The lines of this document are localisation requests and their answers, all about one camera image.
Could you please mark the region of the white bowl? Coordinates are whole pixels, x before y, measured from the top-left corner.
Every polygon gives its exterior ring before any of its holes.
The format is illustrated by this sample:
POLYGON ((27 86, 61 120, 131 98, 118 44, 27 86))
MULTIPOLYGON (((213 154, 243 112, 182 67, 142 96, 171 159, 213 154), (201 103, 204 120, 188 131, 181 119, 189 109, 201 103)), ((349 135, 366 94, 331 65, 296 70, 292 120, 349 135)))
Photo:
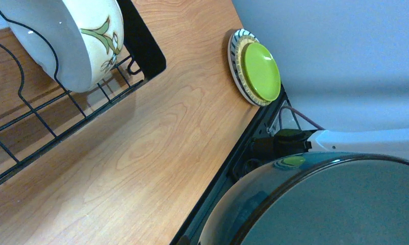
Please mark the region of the white bowl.
POLYGON ((0 11, 33 60, 73 92, 103 79, 123 47, 117 1, 0 1, 0 11))

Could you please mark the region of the black wire dish rack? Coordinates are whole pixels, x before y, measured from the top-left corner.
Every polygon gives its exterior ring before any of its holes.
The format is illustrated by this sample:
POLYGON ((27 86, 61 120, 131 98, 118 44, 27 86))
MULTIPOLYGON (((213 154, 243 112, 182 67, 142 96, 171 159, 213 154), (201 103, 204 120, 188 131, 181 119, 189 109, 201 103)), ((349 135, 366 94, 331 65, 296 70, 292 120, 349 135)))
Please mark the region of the black wire dish rack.
MULTIPOLYGON (((0 1, 0 19, 7 23, 18 41, 43 70, 74 102, 73 92, 102 89, 101 80, 112 70, 127 64, 128 75, 143 79, 128 84, 107 102, 33 153, 17 159, 0 140, 0 147, 14 165, 0 174, 0 185, 48 152, 55 145, 98 115, 117 104, 166 68, 166 58, 132 1, 0 1)), ((33 107, 0 126, 0 132, 32 115, 50 131, 39 111, 55 102, 33 107)))

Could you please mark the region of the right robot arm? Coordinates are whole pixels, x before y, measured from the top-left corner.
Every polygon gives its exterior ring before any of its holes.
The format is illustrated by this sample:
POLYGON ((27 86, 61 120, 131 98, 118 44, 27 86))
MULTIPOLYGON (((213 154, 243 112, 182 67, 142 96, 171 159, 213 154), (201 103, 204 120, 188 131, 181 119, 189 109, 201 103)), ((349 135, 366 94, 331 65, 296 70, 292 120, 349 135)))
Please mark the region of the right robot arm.
POLYGON ((272 137, 253 139, 251 152, 269 160, 306 152, 383 154, 409 160, 409 129, 365 132, 281 129, 272 137))

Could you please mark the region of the dark teal spotted bowl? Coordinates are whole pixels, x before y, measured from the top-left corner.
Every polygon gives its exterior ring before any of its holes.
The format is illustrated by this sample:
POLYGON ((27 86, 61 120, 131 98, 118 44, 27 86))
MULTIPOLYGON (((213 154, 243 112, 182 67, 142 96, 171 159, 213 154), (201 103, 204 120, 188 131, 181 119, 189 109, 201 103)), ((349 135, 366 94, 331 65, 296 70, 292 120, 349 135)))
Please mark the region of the dark teal spotted bowl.
POLYGON ((409 244, 409 161, 304 153, 266 163, 217 203, 199 244, 409 244))

